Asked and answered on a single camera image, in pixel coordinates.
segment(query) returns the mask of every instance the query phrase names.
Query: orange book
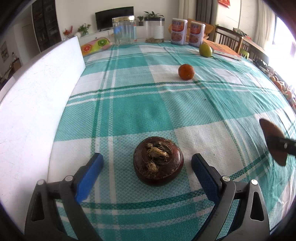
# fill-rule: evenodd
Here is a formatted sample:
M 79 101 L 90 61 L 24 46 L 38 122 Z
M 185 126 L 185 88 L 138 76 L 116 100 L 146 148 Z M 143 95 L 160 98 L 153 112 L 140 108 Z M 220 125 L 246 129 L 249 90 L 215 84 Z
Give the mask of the orange book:
M 227 45 L 217 44 L 212 41 L 204 39 L 203 42 L 207 43 L 213 50 L 213 53 L 233 58 L 236 60 L 242 60 L 242 57 L 238 55 L 234 50 L 229 48 Z

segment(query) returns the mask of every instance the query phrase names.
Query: blue gripper pad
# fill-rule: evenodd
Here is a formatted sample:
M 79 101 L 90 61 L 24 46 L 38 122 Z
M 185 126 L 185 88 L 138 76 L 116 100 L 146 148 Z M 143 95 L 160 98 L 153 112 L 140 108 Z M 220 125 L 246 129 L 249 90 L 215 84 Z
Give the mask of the blue gripper pad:
M 200 154 L 194 154 L 192 156 L 191 166 L 198 181 L 202 185 L 207 198 L 215 204 L 218 204 L 220 201 L 219 185 L 221 183 L 219 177 L 214 173 Z
M 75 200 L 78 203 L 81 203 L 83 200 L 87 199 L 89 192 L 91 191 L 94 183 L 98 178 L 98 175 L 103 169 L 103 165 L 104 165 L 103 155 L 98 154 L 96 159 L 93 161 L 91 166 L 83 175 L 81 181 L 77 184 Z

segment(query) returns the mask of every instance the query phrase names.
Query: green plant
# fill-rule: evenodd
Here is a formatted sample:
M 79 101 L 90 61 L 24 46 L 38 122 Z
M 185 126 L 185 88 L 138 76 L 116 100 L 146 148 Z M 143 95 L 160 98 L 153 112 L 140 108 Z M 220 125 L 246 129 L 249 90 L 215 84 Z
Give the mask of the green plant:
M 84 23 L 81 26 L 79 26 L 77 32 L 82 32 L 82 35 L 86 35 L 88 34 L 87 30 L 89 29 L 90 26 L 91 26 L 90 24 L 86 25 L 86 23 Z
M 160 18 L 160 17 L 164 17 L 163 15 L 157 13 L 155 14 L 154 12 L 145 12 L 146 13 L 146 17 L 147 18 Z
M 142 22 L 144 19 L 144 16 L 138 16 L 137 18 L 139 19 L 140 22 Z

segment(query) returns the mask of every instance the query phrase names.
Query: gold lid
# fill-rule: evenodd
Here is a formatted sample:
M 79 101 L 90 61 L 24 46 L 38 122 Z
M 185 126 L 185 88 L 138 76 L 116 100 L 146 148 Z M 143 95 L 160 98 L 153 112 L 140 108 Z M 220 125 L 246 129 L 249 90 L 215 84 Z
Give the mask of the gold lid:
M 120 22 L 120 21 L 133 21 L 135 20 L 135 16 L 124 16 L 124 17 L 116 17 L 112 18 L 112 22 Z

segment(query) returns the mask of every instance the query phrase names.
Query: green lemon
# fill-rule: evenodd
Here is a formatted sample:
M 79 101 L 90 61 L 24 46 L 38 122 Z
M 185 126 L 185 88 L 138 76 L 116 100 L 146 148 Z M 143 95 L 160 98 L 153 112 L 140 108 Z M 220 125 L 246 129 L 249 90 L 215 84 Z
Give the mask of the green lemon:
M 200 45 L 200 55 L 204 56 L 204 57 L 211 57 L 212 56 L 212 48 L 206 44 L 206 43 L 202 43 Z
M 106 43 L 107 43 L 107 40 L 105 40 L 105 39 L 98 41 L 99 46 L 104 46 Z

